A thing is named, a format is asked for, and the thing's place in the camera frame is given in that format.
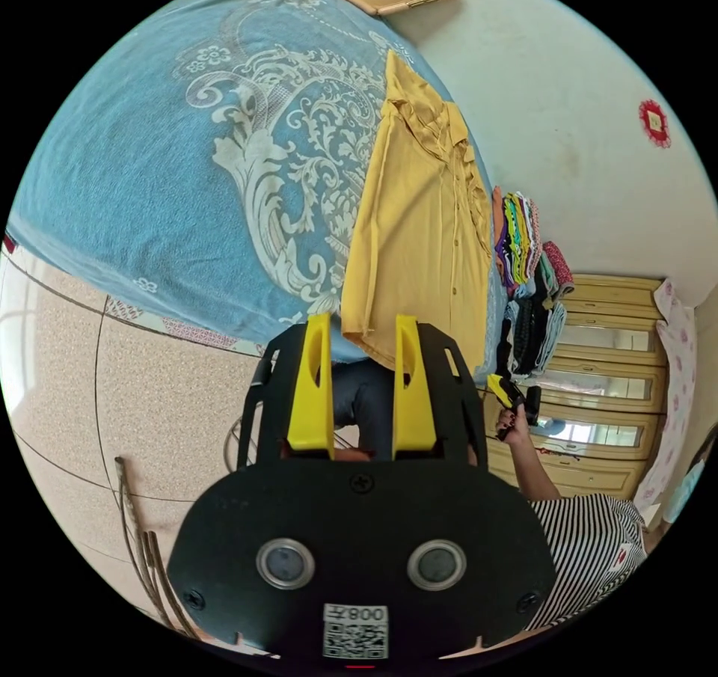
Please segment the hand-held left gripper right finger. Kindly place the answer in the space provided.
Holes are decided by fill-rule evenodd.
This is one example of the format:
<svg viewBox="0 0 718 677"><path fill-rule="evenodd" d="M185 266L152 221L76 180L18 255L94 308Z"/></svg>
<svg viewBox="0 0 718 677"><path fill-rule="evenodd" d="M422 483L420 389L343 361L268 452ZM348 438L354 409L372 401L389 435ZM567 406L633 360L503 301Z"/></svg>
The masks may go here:
<svg viewBox="0 0 718 677"><path fill-rule="evenodd" d="M431 453L436 444L429 384L417 320L398 315L393 392L393 459Z"/></svg>

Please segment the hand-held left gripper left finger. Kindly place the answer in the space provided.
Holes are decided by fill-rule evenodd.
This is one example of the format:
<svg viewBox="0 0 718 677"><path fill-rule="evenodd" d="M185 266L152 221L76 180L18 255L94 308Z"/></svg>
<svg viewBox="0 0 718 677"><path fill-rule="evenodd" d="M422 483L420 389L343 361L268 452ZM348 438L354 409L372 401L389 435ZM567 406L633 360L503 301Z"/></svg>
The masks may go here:
<svg viewBox="0 0 718 677"><path fill-rule="evenodd" d="M298 456L334 458L331 316L308 319L299 356L287 442Z"/></svg>

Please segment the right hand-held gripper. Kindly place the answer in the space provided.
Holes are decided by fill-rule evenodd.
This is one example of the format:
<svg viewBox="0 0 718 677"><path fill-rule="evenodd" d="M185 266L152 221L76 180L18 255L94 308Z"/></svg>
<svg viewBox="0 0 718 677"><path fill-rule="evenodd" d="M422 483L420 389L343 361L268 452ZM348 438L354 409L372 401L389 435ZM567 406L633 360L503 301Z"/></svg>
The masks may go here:
<svg viewBox="0 0 718 677"><path fill-rule="evenodd" d="M513 409L521 403L524 404L523 394L504 376L490 374L487 377L487 386L504 408Z"/></svg>

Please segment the person's right hand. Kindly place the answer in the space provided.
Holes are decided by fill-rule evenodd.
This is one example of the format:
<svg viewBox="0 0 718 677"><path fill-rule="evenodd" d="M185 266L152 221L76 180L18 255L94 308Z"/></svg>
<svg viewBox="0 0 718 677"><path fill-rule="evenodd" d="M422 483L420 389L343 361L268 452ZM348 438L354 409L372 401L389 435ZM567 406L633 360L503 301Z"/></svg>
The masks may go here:
<svg viewBox="0 0 718 677"><path fill-rule="evenodd" d="M496 437L510 447L530 447L530 427L523 403L502 408L496 421Z"/></svg>

